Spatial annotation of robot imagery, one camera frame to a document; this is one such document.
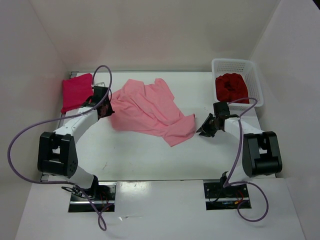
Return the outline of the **dark red t shirt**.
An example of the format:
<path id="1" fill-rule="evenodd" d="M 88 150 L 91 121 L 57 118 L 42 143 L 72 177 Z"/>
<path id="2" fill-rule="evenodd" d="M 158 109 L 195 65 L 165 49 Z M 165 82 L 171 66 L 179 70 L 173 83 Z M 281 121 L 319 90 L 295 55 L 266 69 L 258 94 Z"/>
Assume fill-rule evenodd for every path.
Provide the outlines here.
<path id="1" fill-rule="evenodd" d="M 248 89 L 243 77 L 238 73 L 225 73 L 215 79 L 216 97 L 220 102 L 233 102 L 238 99 L 239 104 L 249 104 Z"/>

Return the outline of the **magenta t shirt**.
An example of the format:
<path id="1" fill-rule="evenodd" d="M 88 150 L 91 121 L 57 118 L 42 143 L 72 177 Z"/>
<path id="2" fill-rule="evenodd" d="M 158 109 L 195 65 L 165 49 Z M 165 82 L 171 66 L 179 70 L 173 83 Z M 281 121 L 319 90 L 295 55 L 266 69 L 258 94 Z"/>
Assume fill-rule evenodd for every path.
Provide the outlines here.
<path id="1" fill-rule="evenodd" d="M 88 97 L 93 95 L 93 75 L 86 73 L 62 81 L 62 109 L 61 113 L 78 109 Z"/>

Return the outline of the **light pink t shirt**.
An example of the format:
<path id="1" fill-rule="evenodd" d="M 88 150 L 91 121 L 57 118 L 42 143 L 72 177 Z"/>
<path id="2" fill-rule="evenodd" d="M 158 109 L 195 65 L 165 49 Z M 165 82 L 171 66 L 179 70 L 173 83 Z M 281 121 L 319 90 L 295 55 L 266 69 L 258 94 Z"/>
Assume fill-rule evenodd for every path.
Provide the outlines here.
<path id="1" fill-rule="evenodd" d="M 196 132 L 195 115 L 184 115 L 174 99 L 162 78 L 156 78 L 152 84 L 128 79 L 121 89 L 112 93 L 111 125 L 119 132 L 162 137 L 174 147 L 192 138 Z"/>

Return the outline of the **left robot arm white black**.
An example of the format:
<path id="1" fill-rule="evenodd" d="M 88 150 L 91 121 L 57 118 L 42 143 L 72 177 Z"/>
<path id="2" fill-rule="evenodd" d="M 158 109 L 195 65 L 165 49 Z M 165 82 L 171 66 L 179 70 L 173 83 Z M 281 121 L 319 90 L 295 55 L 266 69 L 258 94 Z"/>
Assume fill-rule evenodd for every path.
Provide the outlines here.
<path id="1" fill-rule="evenodd" d="M 89 200 L 99 196 L 99 182 L 95 175 L 79 166 L 76 143 L 92 125 L 114 113 L 109 94 L 108 87 L 95 86 L 93 95 L 80 106 L 75 117 L 39 138 L 37 169 L 79 186 Z"/>

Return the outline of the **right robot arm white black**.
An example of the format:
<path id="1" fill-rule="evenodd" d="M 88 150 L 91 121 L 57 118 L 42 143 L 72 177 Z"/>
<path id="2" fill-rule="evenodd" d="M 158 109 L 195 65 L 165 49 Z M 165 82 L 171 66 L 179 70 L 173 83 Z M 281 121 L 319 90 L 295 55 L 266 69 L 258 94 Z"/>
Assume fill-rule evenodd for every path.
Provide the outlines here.
<path id="1" fill-rule="evenodd" d="M 207 199 L 230 198 L 237 186 L 259 176 L 280 173 L 283 169 L 278 137 L 273 131 L 260 130 L 240 115 L 231 114 L 229 103 L 216 102 L 201 127 L 199 136 L 213 138 L 218 131 L 228 133 L 239 140 L 237 154 L 231 170 L 224 172 L 219 184 L 213 188 L 205 186 Z"/>

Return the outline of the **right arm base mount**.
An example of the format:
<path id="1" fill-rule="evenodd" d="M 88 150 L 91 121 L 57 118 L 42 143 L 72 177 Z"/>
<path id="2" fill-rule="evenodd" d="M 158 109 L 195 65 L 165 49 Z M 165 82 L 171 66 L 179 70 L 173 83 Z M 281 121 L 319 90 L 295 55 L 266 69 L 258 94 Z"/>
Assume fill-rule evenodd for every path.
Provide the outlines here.
<path id="1" fill-rule="evenodd" d="M 207 211 L 252 208 L 245 184 L 223 188 L 218 180 L 205 180 L 203 189 Z"/>

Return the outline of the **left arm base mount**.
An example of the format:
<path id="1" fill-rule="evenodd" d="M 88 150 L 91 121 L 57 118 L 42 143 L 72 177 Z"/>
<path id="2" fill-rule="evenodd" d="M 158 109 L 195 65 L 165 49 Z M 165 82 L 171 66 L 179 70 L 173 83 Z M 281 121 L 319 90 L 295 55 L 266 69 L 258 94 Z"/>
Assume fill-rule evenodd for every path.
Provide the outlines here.
<path id="1" fill-rule="evenodd" d="M 71 193 L 68 212 L 69 213 L 89 213 L 94 212 L 85 195 L 76 187 L 61 187 L 63 190 Z M 116 198 L 116 182 L 100 182 L 99 190 L 95 196 L 89 198 L 99 212 L 114 212 Z"/>

